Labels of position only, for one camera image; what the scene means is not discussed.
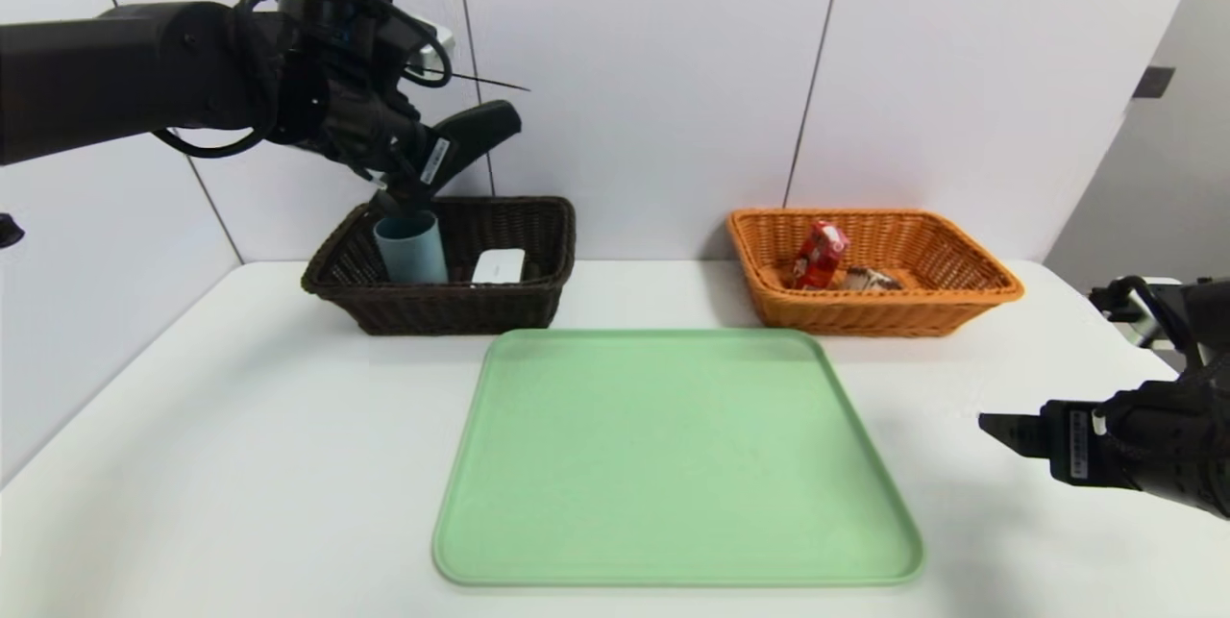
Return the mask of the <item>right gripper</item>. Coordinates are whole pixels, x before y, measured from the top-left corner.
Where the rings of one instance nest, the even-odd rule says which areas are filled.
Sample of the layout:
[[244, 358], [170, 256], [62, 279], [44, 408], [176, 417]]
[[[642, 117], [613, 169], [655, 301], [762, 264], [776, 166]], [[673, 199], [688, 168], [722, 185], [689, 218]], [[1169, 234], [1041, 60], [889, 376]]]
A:
[[1015, 455], [1049, 457], [1059, 483], [1212, 505], [1204, 455], [1212, 416], [1191, 387], [1149, 380], [1105, 403], [1050, 400], [1041, 415], [980, 412], [978, 426]]

